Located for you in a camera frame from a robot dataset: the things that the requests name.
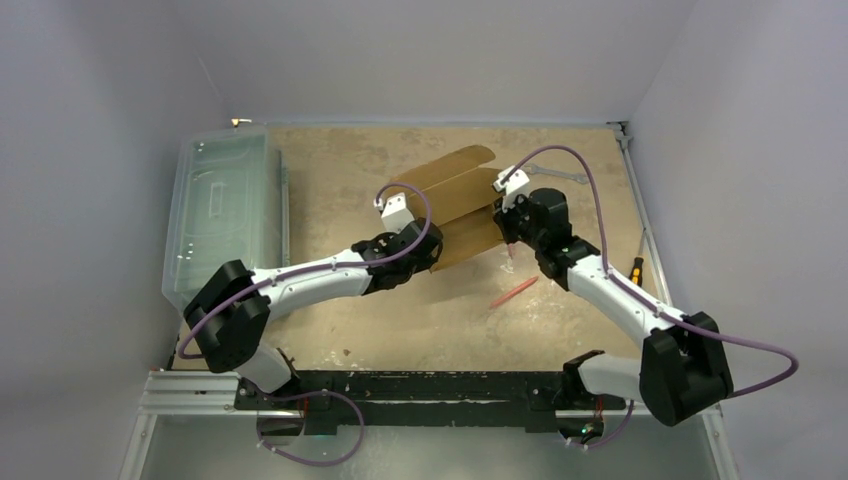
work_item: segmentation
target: yellow and black screwdriver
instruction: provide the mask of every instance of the yellow and black screwdriver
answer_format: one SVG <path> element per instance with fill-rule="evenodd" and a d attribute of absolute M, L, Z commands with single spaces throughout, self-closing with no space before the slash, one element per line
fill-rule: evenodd
<path fill-rule="evenodd" d="M 642 230 L 642 236 L 639 237 L 639 251 L 636 253 L 636 258 L 633 259 L 633 268 L 630 269 L 630 281 L 636 285 L 642 286 L 642 264 L 645 259 L 642 257 L 642 251 L 645 248 L 645 230 Z"/>

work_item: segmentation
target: transparent storage box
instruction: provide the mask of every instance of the transparent storage box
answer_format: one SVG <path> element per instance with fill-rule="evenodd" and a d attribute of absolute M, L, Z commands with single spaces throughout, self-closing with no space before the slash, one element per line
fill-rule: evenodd
<path fill-rule="evenodd" d="M 288 265 L 288 175 L 260 126 L 194 136 L 182 145 L 162 293 L 180 313 L 221 264 Z"/>

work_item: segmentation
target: screwdriver handle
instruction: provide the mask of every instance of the screwdriver handle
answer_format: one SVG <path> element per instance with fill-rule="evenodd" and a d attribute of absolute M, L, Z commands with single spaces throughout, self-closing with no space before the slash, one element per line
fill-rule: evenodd
<path fill-rule="evenodd" d="M 633 268 L 630 269 L 630 281 L 638 286 L 642 286 L 642 264 L 645 259 L 636 257 L 633 259 Z"/>

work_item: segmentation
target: wall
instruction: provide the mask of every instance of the wall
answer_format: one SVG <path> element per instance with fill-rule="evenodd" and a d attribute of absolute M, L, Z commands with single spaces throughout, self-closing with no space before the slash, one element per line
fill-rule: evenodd
<path fill-rule="evenodd" d="M 623 120 L 695 0 L 177 0 L 228 107 L 290 122 Z"/>
<path fill-rule="evenodd" d="M 227 118 L 165 0 L 0 2 L 0 478 L 115 478 L 178 318 L 178 138 Z"/>
<path fill-rule="evenodd" d="M 672 297 L 786 346 L 725 403 L 744 478 L 848 478 L 848 4 L 702 0 L 632 119 Z M 739 386 L 786 362 L 730 348 Z"/>

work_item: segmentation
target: stained work surface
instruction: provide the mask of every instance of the stained work surface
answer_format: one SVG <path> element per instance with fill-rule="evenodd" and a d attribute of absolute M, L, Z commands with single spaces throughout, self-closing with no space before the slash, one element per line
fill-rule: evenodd
<path fill-rule="evenodd" d="M 610 258 L 630 271 L 642 227 L 621 152 L 606 129 L 559 128 L 273 128 L 289 169 L 291 260 L 316 260 L 383 231 L 372 202 L 392 176 L 461 147 L 481 144 L 506 168 L 533 149 L 569 145 L 583 154 L 598 182 Z M 552 151 L 540 166 L 577 173 L 569 154 Z M 565 192 L 574 233 L 600 248 L 589 185 L 546 175 L 531 187 Z M 301 369 L 551 370 L 591 349 L 638 356 L 615 324 L 539 272 L 528 247 L 513 259 L 498 246 L 462 264 L 419 273 L 395 290 L 340 298 L 294 312 L 265 338 L 295 357 Z M 496 298 L 540 275 L 504 305 Z M 650 259 L 645 286 L 655 293 Z M 177 359 L 174 368 L 202 369 Z"/>

